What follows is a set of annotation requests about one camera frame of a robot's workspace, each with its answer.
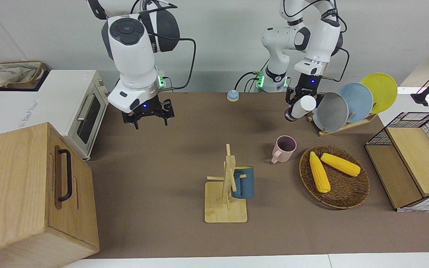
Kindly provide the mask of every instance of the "wooden box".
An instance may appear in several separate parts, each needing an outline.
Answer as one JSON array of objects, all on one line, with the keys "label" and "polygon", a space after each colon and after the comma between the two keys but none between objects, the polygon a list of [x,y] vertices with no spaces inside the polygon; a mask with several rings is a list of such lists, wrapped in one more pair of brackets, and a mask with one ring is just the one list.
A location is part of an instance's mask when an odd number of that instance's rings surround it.
[{"label": "wooden box", "polygon": [[98,251],[87,164],[49,123],[0,134],[0,268],[61,267]]},{"label": "wooden box", "polygon": [[429,211],[429,113],[402,113],[365,145],[397,211]]}]

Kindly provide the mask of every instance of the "mug handle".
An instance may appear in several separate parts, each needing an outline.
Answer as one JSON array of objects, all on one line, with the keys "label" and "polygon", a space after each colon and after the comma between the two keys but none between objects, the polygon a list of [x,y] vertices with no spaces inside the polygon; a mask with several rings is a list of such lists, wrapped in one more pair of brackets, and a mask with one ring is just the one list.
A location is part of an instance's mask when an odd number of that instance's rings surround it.
[{"label": "mug handle", "polygon": [[281,155],[281,151],[277,150],[277,151],[274,153],[274,156],[273,156],[273,159],[271,159],[271,162],[272,162],[272,163],[277,163],[277,158],[278,158],[280,155]]}]

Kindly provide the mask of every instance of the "brown table surface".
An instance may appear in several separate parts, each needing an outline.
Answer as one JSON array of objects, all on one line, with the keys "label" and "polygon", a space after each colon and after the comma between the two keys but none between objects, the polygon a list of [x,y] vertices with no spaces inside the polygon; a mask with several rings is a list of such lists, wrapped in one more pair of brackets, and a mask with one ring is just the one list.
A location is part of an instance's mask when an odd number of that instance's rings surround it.
[{"label": "brown table surface", "polygon": [[[162,93],[175,117],[124,124],[110,106],[92,159],[100,253],[91,258],[257,256],[327,253],[429,252],[429,213],[395,212],[364,144],[373,122],[318,137],[311,122],[284,119],[283,93]],[[276,138],[298,148],[286,163],[270,163]],[[238,166],[254,166],[248,221],[204,222],[207,175],[223,173],[225,144]],[[331,210],[311,197],[299,176],[305,149],[332,144],[362,163],[371,191],[360,206]]]}]

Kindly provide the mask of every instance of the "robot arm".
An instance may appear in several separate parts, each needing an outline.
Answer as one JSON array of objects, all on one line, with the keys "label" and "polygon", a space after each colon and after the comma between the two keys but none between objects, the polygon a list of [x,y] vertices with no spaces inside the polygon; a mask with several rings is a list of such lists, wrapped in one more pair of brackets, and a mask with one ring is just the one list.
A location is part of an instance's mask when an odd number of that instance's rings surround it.
[{"label": "robot arm", "polygon": [[288,88],[286,92],[289,108],[285,116],[289,121],[302,117],[322,100],[323,96],[317,95],[317,87],[327,69],[330,57],[342,42],[340,24],[336,17],[337,9],[331,0],[305,0],[305,2],[319,10],[321,19],[318,22],[305,26],[300,12],[303,10],[304,0],[281,0],[279,13],[287,21],[288,26],[268,28],[262,36],[262,43],[270,55],[269,64],[263,71],[262,89],[266,92],[277,92],[284,87],[289,56],[283,51],[297,50],[305,53],[305,58],[294,66],[294,70],[301,73],[295,88],[296,94],[291,99],[294,90]]},{"label": "robot arm", "polygon": [[170,100],[160,102],[158,99],[164,84],[153,54],[172,51],[177,45],[178,24],[166,10],[166,7],[175,6],[162,0],[141,0],[136,2],[138,4],[133,0],[88,2],[97,18],[107,20],[102,28],[102,39],[120,72],[120,80],[110,93],[109,102],[122,111],[125,123],[132,123],[137,129],[139,119],[152,115],[163,118],[167,125],[167,119],[174,117],[174,112]]},{"label": "robot arm", "polygon": [[340,24],[335,18],[337,10],[330,0],[306,2],[313,3],[322,14],[316,24],[305,26],[302,12],[299,12],[304,0],[281,0],[279,13],[287,20],[288,27],[268,28],[263,33],[262,43],[270,55],[269,64],[263,72],[263,90],[266,92],[277,92],[284,87],[289,65],[289,56],[284,54],[284,50],[306,54],[305,59],[294,66],[296,71],[306,75],[323,75],[330,62],[340,34]]}]

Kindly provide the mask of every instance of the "pink mug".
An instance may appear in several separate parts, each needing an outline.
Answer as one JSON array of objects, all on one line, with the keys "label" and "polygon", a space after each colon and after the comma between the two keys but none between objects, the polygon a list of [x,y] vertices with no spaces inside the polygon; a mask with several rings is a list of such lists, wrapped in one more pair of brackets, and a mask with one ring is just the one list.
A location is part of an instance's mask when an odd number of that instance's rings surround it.
[{"label": "pink mug", "polygon": [[296,140],[290,136],[280,136],[276,140],[276,146],[274,146],[273,150],[273,159],[272,163],[281,162],[289,160],[292,153],[296,151],[298,147]]}]

